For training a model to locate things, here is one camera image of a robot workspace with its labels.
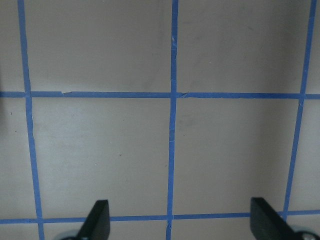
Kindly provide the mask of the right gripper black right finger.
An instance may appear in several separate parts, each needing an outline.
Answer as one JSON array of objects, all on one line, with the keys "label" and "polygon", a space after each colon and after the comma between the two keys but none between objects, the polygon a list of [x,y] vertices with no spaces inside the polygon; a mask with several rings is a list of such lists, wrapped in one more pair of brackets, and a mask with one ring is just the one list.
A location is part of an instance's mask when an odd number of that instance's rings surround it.
[{"label": "right gripper black right finger", "polygon": [[295,232],[262,197],[250,200],[250,230],[256,240],[295,240]]}]

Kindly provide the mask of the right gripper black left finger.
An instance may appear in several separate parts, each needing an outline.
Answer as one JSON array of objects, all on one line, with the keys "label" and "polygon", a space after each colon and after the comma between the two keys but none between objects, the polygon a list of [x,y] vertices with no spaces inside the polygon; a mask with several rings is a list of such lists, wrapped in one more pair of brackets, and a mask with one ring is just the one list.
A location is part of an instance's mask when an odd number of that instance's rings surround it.
[{"label": "right gripper black left finger", "polygon": [[110,210],[108,200],[97,200],[75,240],[107,240],[110,236]]}]

